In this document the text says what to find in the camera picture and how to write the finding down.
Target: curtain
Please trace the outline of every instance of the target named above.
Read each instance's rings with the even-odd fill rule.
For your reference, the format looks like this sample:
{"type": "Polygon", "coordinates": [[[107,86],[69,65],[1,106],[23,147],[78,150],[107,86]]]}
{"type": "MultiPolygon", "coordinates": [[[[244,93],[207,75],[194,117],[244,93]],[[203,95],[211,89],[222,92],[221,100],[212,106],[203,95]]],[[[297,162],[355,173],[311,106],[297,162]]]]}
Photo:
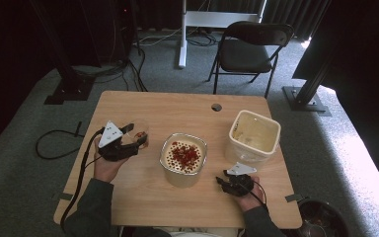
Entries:
{"type": "Polygon", "coordinates": [[[379,170],[379,1],[332,2],[293,78],[316,80],[322,68],[379,170]]]}

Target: white desk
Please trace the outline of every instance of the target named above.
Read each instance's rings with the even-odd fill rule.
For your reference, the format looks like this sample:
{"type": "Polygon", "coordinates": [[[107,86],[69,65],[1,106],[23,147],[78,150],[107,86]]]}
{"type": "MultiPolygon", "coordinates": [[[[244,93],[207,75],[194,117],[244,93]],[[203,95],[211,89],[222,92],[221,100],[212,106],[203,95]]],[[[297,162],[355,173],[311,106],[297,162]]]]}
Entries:
{"type": "Polygon", "coordinates": [[[183,36],[181,40],[180,67],[187,64],[187,27],[227,28],[230,24],[239,21],[261,22],[266,0],[262,2],[257,14],[224,13],[224,12],[196,12],[187,11],[187,0],[183,0],[183,36]]]}

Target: left hand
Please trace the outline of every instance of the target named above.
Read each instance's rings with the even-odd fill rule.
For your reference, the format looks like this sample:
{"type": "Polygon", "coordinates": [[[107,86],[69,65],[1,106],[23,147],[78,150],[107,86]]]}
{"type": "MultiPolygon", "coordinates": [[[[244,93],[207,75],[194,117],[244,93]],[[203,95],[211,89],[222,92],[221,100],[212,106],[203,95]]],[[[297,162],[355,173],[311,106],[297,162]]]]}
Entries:
{"type": "Polygon", "coordinates": [[[110,183],[118,173],[119,167],[124,164],[128,158],[122,159],[119,161],[108,161],[101,157],[101,154],[98,153],[99,147],[98,143],[100,142],[100,137],[96,138],[94,140],[94,145],[95,145],[95,155],[94,159],[98,159],[95,161],[94,164],[94,178],[97,180],[101,180],[107,183],[110,183]]]}

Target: wooden table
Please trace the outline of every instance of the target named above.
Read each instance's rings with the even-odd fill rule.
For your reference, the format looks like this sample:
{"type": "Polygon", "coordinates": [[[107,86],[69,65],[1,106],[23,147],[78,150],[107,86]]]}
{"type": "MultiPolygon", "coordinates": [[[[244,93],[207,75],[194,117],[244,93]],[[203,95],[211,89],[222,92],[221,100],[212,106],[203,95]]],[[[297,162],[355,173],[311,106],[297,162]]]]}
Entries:
{"type": "MultiPolygon", "coordinates": [[[[96,107],[64,192],[74,194],[86,146],[108,120],[123,126],[133,119],[147,119],[149,146],[130,158],[113,181],[113,225],[243,227],[241,210],[215,180],[216,176],[223,178],[222,171],[234,165],[226,160],[224,151],[229,129],[240,110],[270,118],[266,100],[261,97],[106,91],[96,107]],[[220,104],[222,110],[214,111],[213,104],[220,104]],[[201,176],[191,188],[170,185],[159,162],[162,145],[175,132],[197,136],[208,145],[201,176]]],[[[92,174],[91,165],[85,174],[82,193],[92,174]]],[[[273,222],[279,228],[300,227],[297,203],[285,200],[293,190],[280,148],[256,175],[265,189],[273,222]]],[[[68,202],[60,200],[54,214],[57,223],[68,202]]]]}

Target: tripod base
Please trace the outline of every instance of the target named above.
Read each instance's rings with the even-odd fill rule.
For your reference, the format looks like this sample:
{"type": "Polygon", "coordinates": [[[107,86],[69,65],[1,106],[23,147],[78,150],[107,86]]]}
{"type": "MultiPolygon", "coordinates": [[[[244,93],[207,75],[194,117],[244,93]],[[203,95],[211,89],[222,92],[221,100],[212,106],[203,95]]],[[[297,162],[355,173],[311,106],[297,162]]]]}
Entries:
{"type": "Polygon", "coordinates": [[[77,89],[66,91],[63,80],[60,81],[52,96],[45,99],[45,105],[62,105],[64,101],[86,101],[94,85],[95,77],[78,75],[82,83],[77,89]]]}
{"type": "Polygon", "coordinates": [[[317,112],[321,117],[331,117],[332,114],[327,106],[322,105],[319,96],[316,94],[307,105],[298,104],[296,97],[301,87],[282,87],[282,90],[288,100],[291,110],[304,112],[317,112]]]}

